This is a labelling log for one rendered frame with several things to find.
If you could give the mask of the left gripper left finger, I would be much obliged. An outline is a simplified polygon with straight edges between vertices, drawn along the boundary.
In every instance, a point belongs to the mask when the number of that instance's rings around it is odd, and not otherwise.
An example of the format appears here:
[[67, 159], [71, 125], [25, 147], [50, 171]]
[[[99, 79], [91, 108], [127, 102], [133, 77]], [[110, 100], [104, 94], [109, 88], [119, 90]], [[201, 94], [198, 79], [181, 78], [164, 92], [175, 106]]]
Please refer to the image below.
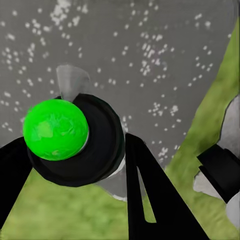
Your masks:
[[20, 137], [0, 148], [0, 231], [34, 168], [27, 147]]

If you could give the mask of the insectifuge atomizer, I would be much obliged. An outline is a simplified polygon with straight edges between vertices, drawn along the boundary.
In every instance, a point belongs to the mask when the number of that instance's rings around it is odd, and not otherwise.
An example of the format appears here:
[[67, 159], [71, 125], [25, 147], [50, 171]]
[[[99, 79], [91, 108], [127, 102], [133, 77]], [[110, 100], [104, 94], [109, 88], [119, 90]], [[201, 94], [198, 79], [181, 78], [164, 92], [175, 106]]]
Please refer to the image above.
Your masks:
[[23, 137], [33, 168], [59, 186], [95, 184], [122, 170], [125, 134], [108, 102], [80, 93], [90, 79], [74, 65], [56, 69], [61, 97], [37, 104], [24, 120]]

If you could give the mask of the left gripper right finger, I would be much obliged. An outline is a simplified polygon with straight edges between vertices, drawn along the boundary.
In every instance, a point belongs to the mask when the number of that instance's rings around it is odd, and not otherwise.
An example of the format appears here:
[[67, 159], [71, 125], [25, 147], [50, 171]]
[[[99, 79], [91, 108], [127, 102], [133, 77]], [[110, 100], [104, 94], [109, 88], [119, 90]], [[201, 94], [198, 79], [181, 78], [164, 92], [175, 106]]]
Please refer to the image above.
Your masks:
[[[129, 240], [210, 240], [145, 142], [125, 134]], [[139, 168], [156, 223], [145, 220]]]

